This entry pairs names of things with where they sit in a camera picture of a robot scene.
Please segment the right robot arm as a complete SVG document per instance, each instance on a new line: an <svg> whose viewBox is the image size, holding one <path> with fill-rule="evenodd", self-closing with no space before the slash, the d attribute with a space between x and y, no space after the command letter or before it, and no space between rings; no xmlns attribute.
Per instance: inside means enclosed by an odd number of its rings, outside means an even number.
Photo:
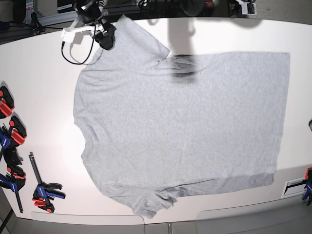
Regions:
<svg viewBox="0 0 312 234"><path fill-rule="evenodd" d="M111 50L115 42L115 27L107 22L96 0L75 0L73 8L85 25L92 25L92 38L105 50Z"/></svg>

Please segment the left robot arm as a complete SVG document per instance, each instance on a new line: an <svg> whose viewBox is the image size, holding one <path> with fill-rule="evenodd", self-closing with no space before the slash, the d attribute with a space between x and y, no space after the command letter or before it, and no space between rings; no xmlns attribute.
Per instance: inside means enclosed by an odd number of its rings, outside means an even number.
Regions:
<svg viewBox="0 0 312 234"><path fill-rule="evenodd" d="M256 0L229 0L229 16L234 19L239 16L257 15Z"/></svg>

